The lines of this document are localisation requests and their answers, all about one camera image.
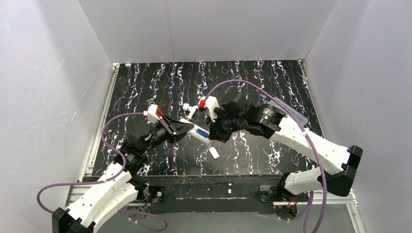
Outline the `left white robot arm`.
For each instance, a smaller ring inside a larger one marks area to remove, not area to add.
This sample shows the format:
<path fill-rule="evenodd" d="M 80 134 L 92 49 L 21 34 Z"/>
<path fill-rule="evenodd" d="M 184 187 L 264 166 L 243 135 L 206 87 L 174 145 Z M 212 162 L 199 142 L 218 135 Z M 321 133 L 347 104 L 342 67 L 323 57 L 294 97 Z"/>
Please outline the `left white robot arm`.
<path fill-rule="evenodd" d="M 54 233 L 95 233 L 130 202 L 150 201 L 149 182 L 137 175 L 148 160 L 147 153 L 166 141 L 181 140 L 195 127 L 168 116 L 156 116 L 152 122 L 135 125 L 99 180 L 74 203 L 53 212 Z"/>

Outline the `white remote control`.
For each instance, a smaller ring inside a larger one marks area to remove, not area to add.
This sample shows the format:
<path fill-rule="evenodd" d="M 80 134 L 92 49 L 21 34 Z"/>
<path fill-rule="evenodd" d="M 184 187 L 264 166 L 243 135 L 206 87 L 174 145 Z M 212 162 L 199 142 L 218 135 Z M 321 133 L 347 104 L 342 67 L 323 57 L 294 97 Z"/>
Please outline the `white remote control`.
<path fill-rule="evenodd" d="M 198 125 L 196 125 L 196 124 L 194 124 L 194 123 L 192 123 L 192 122 L 190 122 L 190 121 L 188 121 L 184 118 L 179 119 L 179 121 L 183 122 L 183 123 L 188 123 L 188 124 L 193 125 L 193 128 L 190 129 L 187 132 L 188 135 L 200 140 L 201 142 L 203 142 L 205 144 L 210 144 L 211 143 L 211 140 L 209 139 L 209 131 L 201 128 L 200 126 L 198 126 Z"/>

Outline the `white battery cover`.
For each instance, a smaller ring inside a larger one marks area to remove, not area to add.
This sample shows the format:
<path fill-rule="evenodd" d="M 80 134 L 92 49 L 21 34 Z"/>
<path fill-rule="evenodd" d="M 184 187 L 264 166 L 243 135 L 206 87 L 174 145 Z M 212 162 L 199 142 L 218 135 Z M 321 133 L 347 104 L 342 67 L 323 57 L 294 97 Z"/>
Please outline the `white battery cover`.
<path fill-rule="evenodd" d="M 212 158 L 213 158 L 214 160 L 219 159 L 220 155 L 219 155 L 219 153 L 217 152 L 217 150 L 216 150 L 215 147 L 210 147 L 208 151 L 210 152 L 210 154 L 211 154 L 211 156 L 212 156 Z"/>

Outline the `blue battery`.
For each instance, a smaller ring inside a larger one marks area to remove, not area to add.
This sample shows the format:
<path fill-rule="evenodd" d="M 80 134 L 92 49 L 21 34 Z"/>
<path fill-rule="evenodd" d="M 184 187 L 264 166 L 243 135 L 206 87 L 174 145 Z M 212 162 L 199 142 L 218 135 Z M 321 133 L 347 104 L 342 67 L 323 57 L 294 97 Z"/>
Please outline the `blue battery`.
<path fill-rule="evenodd" d="M 208 135 L 209 135 L 209 133 L 208 133 L 207 131 L 203 131 L 203 130 L 201 130 L 201 129 L 197 129 L 196 131 L 197 131 L 198 134 L 201 134 L 201 135 L 204 135 L 204 136 L 208 136 Z"/>

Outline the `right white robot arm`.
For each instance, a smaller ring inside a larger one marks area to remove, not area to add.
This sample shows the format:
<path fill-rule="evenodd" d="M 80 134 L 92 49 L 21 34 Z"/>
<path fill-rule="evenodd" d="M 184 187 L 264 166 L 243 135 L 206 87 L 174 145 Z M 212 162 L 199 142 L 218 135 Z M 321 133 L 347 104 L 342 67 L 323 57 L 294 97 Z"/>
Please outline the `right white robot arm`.
<path fill-rule="evenodd" d="M 333 195 L 348 196 L 363 154 L 361 147 L 340 146 L 310 130 L 301 131 L 298 122 L 274 101 L 255 106 L 240 92 L 228 92 L 220 100 L 203 98 L 199 105 L 208 111 L 210 140 L 225 143 L 232 133 L 245 130 L 286 145 L 313 161 L 320 159 L 322 168 L 285 173 L 276 187 L 277 194 L 296 196 L 326 188 Z"/>

